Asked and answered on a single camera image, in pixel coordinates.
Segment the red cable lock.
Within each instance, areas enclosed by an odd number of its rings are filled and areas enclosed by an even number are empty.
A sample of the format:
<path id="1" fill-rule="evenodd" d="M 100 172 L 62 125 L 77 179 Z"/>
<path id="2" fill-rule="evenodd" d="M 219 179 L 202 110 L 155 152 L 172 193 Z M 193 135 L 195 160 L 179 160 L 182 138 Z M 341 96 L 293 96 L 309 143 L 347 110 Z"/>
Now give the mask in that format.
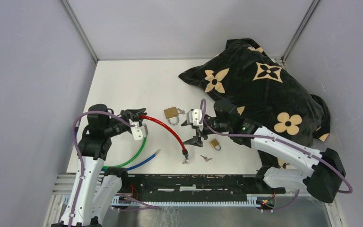
<path id="1" fill-rule="evenodd" d="M 156 118 L 147 116 L 147 115 L 141 115 L 139 117 L 139 119 L 141 119 L 141 120 L 148 120 L 148 121 L 154 122 L 154 123 L 162 126 L 163 128 L 165 128 L 168 132 L 170 132 L 175 137 L 175 139 L 178 141 L 178 143 L 180 144 L 180 146 L 181 146 L 181 152 L 182 152 L 182 155 L 184 157 L 184 160 L 185 161 L 189 160 L 189 152 L 188 152 L 188 150 L 186 149 L 186 147 L 185 147 L 183 141 L 181 140 L 180 136 L 172 128 L 170 128 L 168 125 L 166 125 L 162 121 L 160 121 L 160 120 L 158 120 Z"/>

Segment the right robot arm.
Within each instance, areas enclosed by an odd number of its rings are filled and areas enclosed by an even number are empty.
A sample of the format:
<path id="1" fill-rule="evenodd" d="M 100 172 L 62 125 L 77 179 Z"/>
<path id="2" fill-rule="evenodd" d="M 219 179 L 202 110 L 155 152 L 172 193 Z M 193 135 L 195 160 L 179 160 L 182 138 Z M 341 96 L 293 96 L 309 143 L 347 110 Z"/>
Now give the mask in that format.
<path id="1" fill-rule="evenodd" d="M 241 116 L 237 107 L 228 99 L 214 104 L 215 116 L 206 114 L 206 100 L 199 109 L 186 113 L 182 126 L 190 126 L 195 135 L 185 145 L 203 146 L 211 134 L 229 137 L 233 142 L 280 158 L 292 169 L 263 166 L 254 180 L 260 193 L 271 188 L 306 190 L 312 197 L 324 203 L 332 203 L 338 193 L 350 194 L 352 185 L 346 179 L 346 171 L 339 154 L 327 148 L 325 151 L 306 147 L 286 139 L 267 127 Z"/>

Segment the small padlock keys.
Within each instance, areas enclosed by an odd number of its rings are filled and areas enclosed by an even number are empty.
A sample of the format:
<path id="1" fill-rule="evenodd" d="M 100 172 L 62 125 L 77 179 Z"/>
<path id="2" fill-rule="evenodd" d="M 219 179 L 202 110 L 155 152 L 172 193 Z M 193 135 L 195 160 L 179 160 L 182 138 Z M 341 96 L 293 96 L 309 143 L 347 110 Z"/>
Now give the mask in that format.
<path id="1" fill-rule="evenodd" d="M 208 157 L 206 157 L 206 156 L 203 156 L 203 155 L 201 155 L 201 157 L 206 161 L 206 162 L 209 162 L 210 160 L 212 160 L 212 158 L 208 158 Z"/>

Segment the large brass padlock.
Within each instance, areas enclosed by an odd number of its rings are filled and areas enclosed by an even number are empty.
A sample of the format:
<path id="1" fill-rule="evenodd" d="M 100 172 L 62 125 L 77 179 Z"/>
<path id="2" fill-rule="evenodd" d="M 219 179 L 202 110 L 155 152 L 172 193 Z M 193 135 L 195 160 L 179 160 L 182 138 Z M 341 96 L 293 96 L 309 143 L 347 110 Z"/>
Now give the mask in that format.
<path id="1" fill-rule="evenodd" d="M 176 107 L 164 109 L 164 115 L 170 125 L 177 125 L 180 122 L 179 110 Z"/>

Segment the small brass padlock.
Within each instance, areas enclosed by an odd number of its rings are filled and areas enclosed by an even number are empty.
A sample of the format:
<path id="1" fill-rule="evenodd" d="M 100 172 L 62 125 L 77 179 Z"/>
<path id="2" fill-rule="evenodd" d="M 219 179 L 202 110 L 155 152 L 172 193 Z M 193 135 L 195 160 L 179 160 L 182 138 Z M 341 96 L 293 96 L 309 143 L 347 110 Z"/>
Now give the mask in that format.
<path id="1" fill-rule="evenodd" d="M 209 145 L 216 151 L 220 151 L 221 150 L 221 145 L 218 142 L 218 140 L 213 139 L 209 142 Z"/>

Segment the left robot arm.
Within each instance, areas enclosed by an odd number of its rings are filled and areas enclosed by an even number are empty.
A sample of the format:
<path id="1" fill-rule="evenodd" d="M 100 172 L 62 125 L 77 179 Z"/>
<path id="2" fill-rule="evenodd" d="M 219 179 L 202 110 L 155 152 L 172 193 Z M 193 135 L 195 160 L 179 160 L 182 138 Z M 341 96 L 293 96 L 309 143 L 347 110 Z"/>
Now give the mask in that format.
<path id="1" fill-rule="evenodd" d="M 80 140 L 74 136 L 73 143 L 78 155 L 75 182 L 68 205 L 55 227 L 100 227 L 117 192 L 125 192 L 130 186 L 125 168 L 109 167 L 104 171 L 102 183 L 99 175 L 104 167 L 111 138 L 125 132 L 134 140 L 147 137 L 147 126 L 142 122 L 146 109 L 126 109 L 119 115 L 105 104 L 95 104 L 81 114 L 88 124 Z"/>

